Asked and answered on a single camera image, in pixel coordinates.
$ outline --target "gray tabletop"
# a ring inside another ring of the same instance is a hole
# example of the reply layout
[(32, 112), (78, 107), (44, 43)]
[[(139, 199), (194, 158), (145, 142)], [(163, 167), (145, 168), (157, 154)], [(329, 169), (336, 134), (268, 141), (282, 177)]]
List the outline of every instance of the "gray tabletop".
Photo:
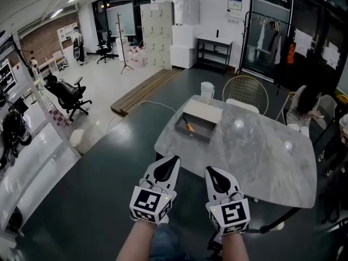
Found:
[(313, 207), (316, 163), (309, 138), (263, 115), (213, 100), (223, 114), (206, 144), (174, 130), (186, 103), (162, 131), (156, 152), (180, 156), (182, 167), (201, 177), (208, 165), (224, 169), (236, 176), (248, 196), (284, 206)]

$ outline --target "wooden pallet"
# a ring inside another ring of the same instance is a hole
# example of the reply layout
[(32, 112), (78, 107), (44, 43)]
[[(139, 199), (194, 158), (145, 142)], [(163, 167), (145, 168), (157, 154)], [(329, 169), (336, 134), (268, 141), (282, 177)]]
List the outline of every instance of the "wooden pallet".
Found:
[(125, 117), (130, 113), (140, 102), (145, 101), (151, 93), (162, 84), (165, 84), (175, 75), (179, 74), (181, 70), (172, 69), (172, 70), (161, 70), (158, 73), (154, 74), (152, 77), (145, 80), (143, 83), (135, 87), (130, 92), (126, 93), (119, 100), (114, 102), (110, 108), (111, 110)]

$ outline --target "white shelf unit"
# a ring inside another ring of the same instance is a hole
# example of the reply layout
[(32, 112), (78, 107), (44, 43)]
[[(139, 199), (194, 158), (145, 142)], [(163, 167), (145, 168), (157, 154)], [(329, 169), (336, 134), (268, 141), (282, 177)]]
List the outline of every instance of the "white shelf unit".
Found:
[(143, 4), (140, 12), (146, 65), (172, 69), (173, 3)]
[(0, 84), (4, 89), (4, 92), (8, 92), (17, 84), (16, 77), (12, 71), (11, 63), (9, 59), (6, 59), (2, 62), (0, 67)]
[[(14, 39), (18, 49), (21, 49), (17, 34)], [(3, 50), (0, 52), (0, 59), (4, 59), (12, 51), (13, 48)], [(26, 68), (23, 73), (23, 80), (10, 90), (8, 100), (14, 103), (31, 88), (38, 102), (24, 114), (33, 139), (22, 149), (14, 166), (6, 170), (0, 182), (0, 238), (9, 247), (16, 245), (16, 234), (5, 231), (14, 209), (17, 206), (23, 208), (23, 219), (24, 222), (27, 221), (50, 190), (80, 158), (63, 130), (49, 115)], [(0, 109), (0, 119), (4, 118), (9, 106), (7, 103)]]
[(77, 22), (69, 24), (68, 26), (62, 27), (57, 30), (58, 40), (60, 44), (61, 51), (63, 51), (62, 43), (67, 39), (72, 38), (73, 30), (77, 26)]

